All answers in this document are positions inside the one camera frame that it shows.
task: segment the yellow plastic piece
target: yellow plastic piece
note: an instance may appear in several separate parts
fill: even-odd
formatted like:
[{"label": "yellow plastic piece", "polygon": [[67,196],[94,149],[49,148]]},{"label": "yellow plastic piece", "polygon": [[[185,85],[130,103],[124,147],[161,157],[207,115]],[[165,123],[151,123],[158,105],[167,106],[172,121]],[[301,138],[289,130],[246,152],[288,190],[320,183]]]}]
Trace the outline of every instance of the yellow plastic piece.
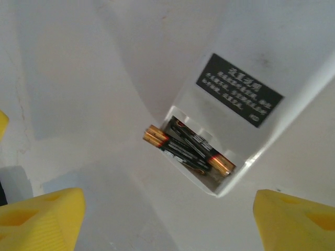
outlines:
[{"label": "yellow plastic piece", "polygon": [[0,140],[2,139],[6,131],[8,121],[9,121],[9,118],[0,110]]},{"label": "yellow plastic piece", "polygon": [[0,207],[1,251],[70,251],[85,214],[80,188]]},{"label": "yellow plastic piece", "polygon": [[266,251],[335,250],[335,208],[259,190],[254,217]]}]

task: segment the copper battery end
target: copper battery end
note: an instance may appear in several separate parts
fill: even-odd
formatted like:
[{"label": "copper battery end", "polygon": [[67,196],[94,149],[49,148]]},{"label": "copper battery end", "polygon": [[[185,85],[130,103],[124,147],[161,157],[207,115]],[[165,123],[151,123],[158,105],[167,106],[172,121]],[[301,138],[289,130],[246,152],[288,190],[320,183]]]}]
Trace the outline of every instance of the copper battery end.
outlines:
[{"label": "copper battery end", "polygon": [[160,147],[163,142],[161,139],[156,138],[154,135],[150,134],[149,132],[144,133],[143,139],[155,147]]},{"label": "copper battery end", "polygon": [[220,173],[225,177],[228,176],[235,168],[235,165],[229,160],[227,160],[225,157],[223,157],[222,155],[213,156],[208,161],[208,163],[212,167],[220,171]]},{"label": "copper battery end", "polygon": [[166,140],[166,134],[159,128],[155,127],[154,125],[149,126],[149,128],[146,129],[147,133],[150,133],[154,135],[156,138],[161,140]]}]

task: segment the battery compartment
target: battery compartment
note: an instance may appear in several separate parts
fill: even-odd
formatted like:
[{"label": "battery compartment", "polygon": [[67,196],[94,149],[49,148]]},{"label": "battery compartment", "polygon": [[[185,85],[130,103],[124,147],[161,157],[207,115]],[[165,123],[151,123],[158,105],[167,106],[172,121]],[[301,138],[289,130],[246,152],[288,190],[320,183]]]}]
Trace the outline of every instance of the battery compartment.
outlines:
[{"label": "battery compartment", "polygon": [[170,126],[171,118],[175,116],[179,120],[181,120],[186,126],[188,126],[191,130],[195,133],[203,137],[205,140],[208,141],[210,145],[212,145],[215,149],[217,149],[224,157],[230,160],[233,164],[236,165],[234,171],[224,177],[218,170],[212,168],[207,175],[201,175],[197,173],[197,171],[180,164],[173,158],[170,158],[170,161],[185,175],[187,176],[194,184],[198,187],[202,188],[206,193],[215,196],[221,196],[223,189],[229,185],[230,181],[236,176],[239,172],[241,167],[244,165],[245,161],[233,152],[229,150],[223,150],[220,148],[218,141],[213,137],[211,133],[205,130],[199,123],[194,121],[192,118],[188,117],[182,111],[180,111],[177,107],[172,107],[164,123],[161,126],[161,129],[166,132],[167,134],[171,135],[172,137],[180,140],[181,142],[185,143],[172,129]]}]

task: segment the black label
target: black label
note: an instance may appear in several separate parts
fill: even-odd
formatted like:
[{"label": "black label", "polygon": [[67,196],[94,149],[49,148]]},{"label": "black label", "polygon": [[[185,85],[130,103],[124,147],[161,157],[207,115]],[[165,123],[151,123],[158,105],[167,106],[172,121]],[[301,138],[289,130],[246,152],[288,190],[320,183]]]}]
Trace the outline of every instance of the black label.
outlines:
[{"label": "black label", "polygon": [[257,128],[283,99],[216,54],[208,61],[197,85]]}]

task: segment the aa battery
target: aa battery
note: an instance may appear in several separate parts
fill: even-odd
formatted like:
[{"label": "aa battery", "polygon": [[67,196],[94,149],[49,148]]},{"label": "aa battery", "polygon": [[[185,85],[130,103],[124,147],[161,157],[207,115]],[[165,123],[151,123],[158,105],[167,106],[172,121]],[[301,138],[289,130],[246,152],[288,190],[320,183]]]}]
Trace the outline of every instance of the aa battery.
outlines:
[{"label": "aa battery", "polygon": [[208,164],[219,170],[223,176],[229,175],[235,165],[214,149],[203,137],[196,134],[176,117],[170,120],[171,129],[183,139]]},{"label": "aa battery", "polygon": [[143,139],[202,175],[211,170],[211,165],[199,157],[192,148],[153,125],[146,130]]}]

